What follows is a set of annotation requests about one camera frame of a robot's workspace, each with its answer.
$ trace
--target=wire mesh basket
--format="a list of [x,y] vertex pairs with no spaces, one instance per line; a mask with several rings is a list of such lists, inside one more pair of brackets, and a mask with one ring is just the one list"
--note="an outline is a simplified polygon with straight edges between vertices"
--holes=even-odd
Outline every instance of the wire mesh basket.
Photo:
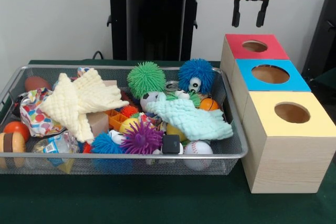
[[[0,132],[6,124],[17,121],[12,114],[15,99],[25,92],[24,82],[30,76],[40,76],[50,84],[60,73],[77,76],[79,66],[28,65],[18,69],[0,94]],[[129,92],[127,75],[133,67],[90,66],[103,80],[117,80],[118,87]],[[178,80],[179,68],[162,68],[167,81]],[[157,174],[157,175],[228,175],[238,159],[247,153],[247,143],[238,118],[226,76],[214,68],[213,99],[231,123],[234,135],[221,141],[212,141],[212,155],[130,155],[130,154],[60,154],[31,153],[40,138],[31,137],[26,153],[0,153],[0,174]]]

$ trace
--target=colorful polka dot fabric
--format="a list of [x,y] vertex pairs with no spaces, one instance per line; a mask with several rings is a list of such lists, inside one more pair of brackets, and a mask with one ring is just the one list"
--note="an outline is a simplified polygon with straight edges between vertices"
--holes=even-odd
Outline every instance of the colorful polka dot fabric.
[[84,73],[86,73],[87,71],[89,71],[90,68],[78,68],[77,69],[77,76],[78,77],[81,77]]
[[20,105],[21,120],[29,128],[32,136],[44,137],[62,132],[65,128],[51,119],[39,108],[52,91],[43,88],[28,92]]

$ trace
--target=stacked wooden boxes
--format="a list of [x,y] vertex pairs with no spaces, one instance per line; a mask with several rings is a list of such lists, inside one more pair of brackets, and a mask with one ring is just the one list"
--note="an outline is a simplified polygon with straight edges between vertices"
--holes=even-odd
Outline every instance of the stacked wooden boxes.
[[225,36],[226,73],[247,137],[252,193],[316,193],[336,126],[273,35]]

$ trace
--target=black cable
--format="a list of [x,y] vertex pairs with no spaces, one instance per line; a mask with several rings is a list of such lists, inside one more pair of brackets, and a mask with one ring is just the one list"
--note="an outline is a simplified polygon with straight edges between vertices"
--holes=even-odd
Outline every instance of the black cable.
[[97,55],[100,55],[100,58],[101,58],[102,60],[104,59],[104,56],[103,56],[103,54],[101,53],[101,51],[97,51],[97,52],[95,52],[94,55],[93,55],[93,57],[92,57],[92,59],[95,60]]

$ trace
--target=baseball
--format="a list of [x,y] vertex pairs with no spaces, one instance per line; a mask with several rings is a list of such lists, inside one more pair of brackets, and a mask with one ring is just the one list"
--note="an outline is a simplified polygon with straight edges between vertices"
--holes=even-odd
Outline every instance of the baseball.
[[[192,141],[184,148],[184,154],[213,154],[210,145],[203,141]],[[211,164],[211,159],[184,159],[184,164],[191,170],[202,171]]]

